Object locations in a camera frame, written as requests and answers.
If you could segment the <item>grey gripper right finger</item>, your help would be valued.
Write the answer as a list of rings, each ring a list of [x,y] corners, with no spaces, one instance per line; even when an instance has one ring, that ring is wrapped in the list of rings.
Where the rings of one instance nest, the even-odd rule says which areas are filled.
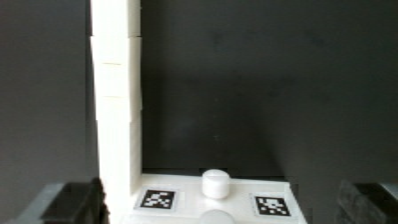
[[[342,182],[336,224],[398,224],[398,183]]]

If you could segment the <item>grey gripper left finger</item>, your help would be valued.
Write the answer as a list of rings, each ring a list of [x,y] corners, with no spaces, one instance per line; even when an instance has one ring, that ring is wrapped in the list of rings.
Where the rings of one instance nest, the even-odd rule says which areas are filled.
[[[109,224],[102,180],[48,184],[16,224]]]

